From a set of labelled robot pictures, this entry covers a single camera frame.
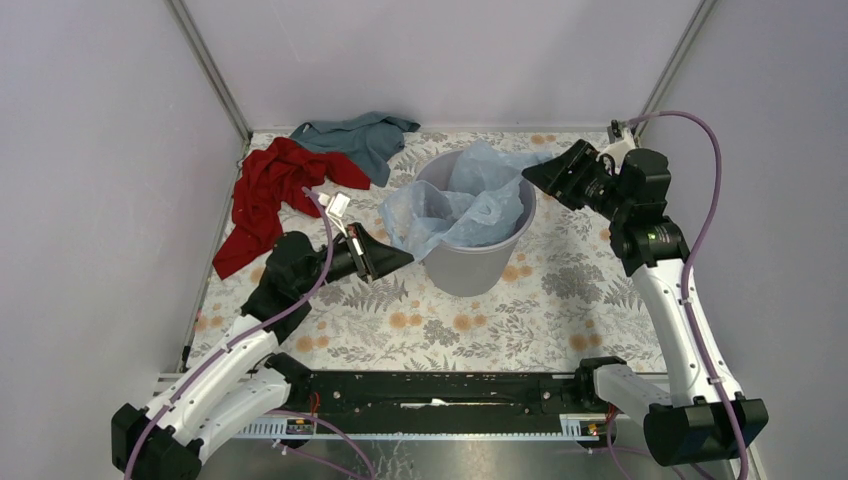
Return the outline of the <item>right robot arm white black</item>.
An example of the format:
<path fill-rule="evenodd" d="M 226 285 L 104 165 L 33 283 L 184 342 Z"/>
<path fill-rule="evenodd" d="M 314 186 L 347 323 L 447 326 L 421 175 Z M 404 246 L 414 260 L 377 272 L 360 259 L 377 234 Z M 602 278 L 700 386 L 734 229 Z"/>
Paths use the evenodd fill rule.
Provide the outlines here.
<path fill-rule="evenodd" d="M 746 398 L 710 332 L 694 283 L 694 255 L 664 213 L 667 158 L 630 147 L 614 157 L 580 140 L 522 175 L 566 208 L 588 207 L 609 220 L 611 247 L 647 308 L 667 367 L 663 391 L 621 359 L 584 360 L 573 386 L 577 405 L 589 412 L 607 406 L 630 417 L 662 466 L 737 459 L 746 468 L 747 449 L 768 411 L 762 400 Z"/>

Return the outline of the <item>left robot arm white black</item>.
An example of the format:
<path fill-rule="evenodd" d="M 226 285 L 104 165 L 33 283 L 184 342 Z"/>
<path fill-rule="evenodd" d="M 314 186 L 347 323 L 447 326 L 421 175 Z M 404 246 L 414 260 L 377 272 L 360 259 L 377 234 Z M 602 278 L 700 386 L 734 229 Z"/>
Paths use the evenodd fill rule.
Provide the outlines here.
<path fill-rule="evenodd" d="M 279 237 L 258 287 L 216 346 L 146 406 L 126 404 L 113 415 L 112 461 L 125 478 L 195 479 L 254 420 L 307 404 L 307 380 L 263 363 L 309 315 L 310 298 L 347 276 L 377 280 L 414 260 L 359 223 L 329 239 L 316 250 L 302 232 Z"/>

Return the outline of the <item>light blue plastic trash bag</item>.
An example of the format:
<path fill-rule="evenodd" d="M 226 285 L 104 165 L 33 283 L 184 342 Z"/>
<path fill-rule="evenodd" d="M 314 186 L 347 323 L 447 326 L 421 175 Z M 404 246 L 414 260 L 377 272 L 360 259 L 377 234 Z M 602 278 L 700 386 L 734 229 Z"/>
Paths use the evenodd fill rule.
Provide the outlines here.
<path fill-rule="evenodd" d="M 445 187 L 419 178 L 383 201 L 378 212 L 391 244 L 421 261 L 442 243 L 483 247 L 506 240 L 526 206 L 522 171 L 552 158 L 550 152 L 508 153 L 472 143 L 447 169 Z"/>

